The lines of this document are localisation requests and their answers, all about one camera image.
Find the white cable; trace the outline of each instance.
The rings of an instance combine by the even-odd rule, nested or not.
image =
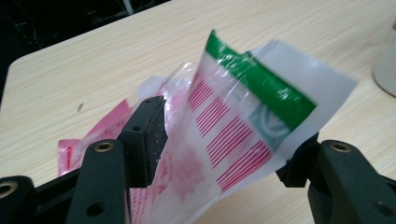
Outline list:
[[[122,0],[122,2],[125,5],[126,12],[128,12],[130,16],[134,15],[134,9],[131,6],[131,2],[129,0]]]

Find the pink striped pattern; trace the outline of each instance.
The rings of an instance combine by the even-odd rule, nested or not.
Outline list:
[[[146,211],[149,191],[147,189],[130,189],[130,193],[133,223],[141,224]]]
[[[268,162],[271,157],[272,155],[269,147],[262,141],[259,141],[219,177],[217,182],[221,188],[221,192],[226,191],[239,181],[253,174]]]
[[[204,137],[229,110],[220,98],[216,98],[196,119],[201,136]]]
[[[246,123],[233,119],[206,148],[213,168],[251,135],[253,131]]]
[[[213,93],[213,90],[210,89],[202,80],[197,87],[192,91],[191,95],[189,96],[189,105],[191,110],[194,111],[198,106]]]

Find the crumpled plastic packaging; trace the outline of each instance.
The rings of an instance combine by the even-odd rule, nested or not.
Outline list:
[[[151,77],[82,140],[61,140],[60,175],[85,148],[117,138],[142,100],[164,95],[168,141],[147,189],[131,189],[133,223],[192,223],[214,203],[281,168],[356,82],[281,41],[239,54],[212,32],[198,66]]]

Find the green strip on bag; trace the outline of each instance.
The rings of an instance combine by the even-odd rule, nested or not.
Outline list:
[[[250,89],[288,125],[296,129],[316,105],[290,84],[258,63],[249,53],[238,54],[216,37],[212,31],[206,52]]]

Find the wooden table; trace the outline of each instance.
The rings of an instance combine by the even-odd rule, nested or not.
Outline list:
[[[395,40],[396,2],[175,0],[18,59],[0,115],[0,176],[57,175],[57,143],[81,138],[148,76],[198,62],[212,28],[239,51],[282,39],[359,81],[320,139],[358,147],[396,178],[396,99],[375,85]],[[275,175],[212,207],[197,223],[312,223],[306,189]]]

